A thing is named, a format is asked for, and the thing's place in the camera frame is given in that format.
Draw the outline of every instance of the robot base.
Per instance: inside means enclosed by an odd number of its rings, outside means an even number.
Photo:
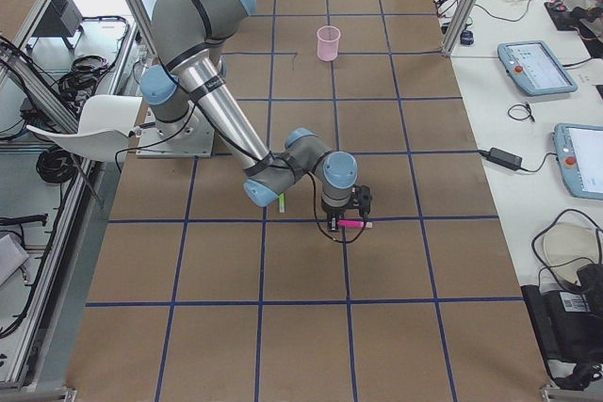
[[[145,122],[155,121],[155,115],[149,109]],[[139,146],[148,146],[163,140],[157,130],[152,127],[142,129]],[[214,129],[209,125],[205,118],[201,118],[199,123],[186,134],[183,138],[168,140],[158,145],[151,146],[142,150],[137,150],[138,157],[143,158],[161,158],[166,157],[211,157],[211,150],[214,144]]]

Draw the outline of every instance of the grid floor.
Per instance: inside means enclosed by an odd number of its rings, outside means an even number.
[[[342,30],[316,58],[316,30]],[[227,83],[274,151],[353,153],[374,228],[337,245],[305,178],[258,209],[211,159],[129,156],[67,384],[87,402],[537,401],[546,375],[431,0],[258,0]]]

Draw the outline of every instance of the screen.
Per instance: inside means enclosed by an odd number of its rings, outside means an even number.
[[[509,46],[509,52],[517,64],[523,67],[524,75],[535,88],[563,88],[572,85],[539,43]]]
[[[578,161],[582,188],[603,193],[603,131],[568,128]]]

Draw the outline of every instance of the pink marker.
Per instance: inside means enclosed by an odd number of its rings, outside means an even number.
[[[344,228],[362,228],[365,224],[362,220],[338,220],[337,225],[343,226]],[[370,229],[373,227],[372,221],[368,221],[366,228]]]

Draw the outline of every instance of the label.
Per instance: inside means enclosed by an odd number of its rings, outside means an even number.
[[[591,311],[586,298],[583,296],[577,296],[569,292],[560,292],[559,295],[562,298],[563,308],[568,313],[589,313]]]

